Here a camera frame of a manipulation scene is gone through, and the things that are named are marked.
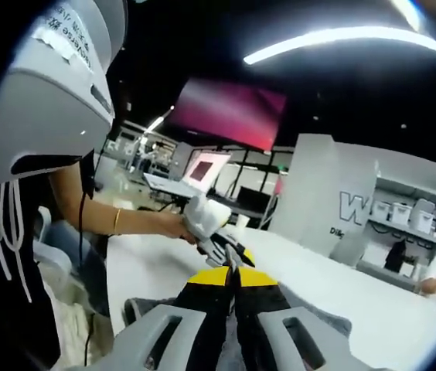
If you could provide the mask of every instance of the bracelet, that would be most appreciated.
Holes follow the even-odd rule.
[[[113,222],[113,234],[117,234],[117,224],[118,224],[118,217],[120,216],[121,209],[117,210],[117,214],[115,215],[115,220]]]

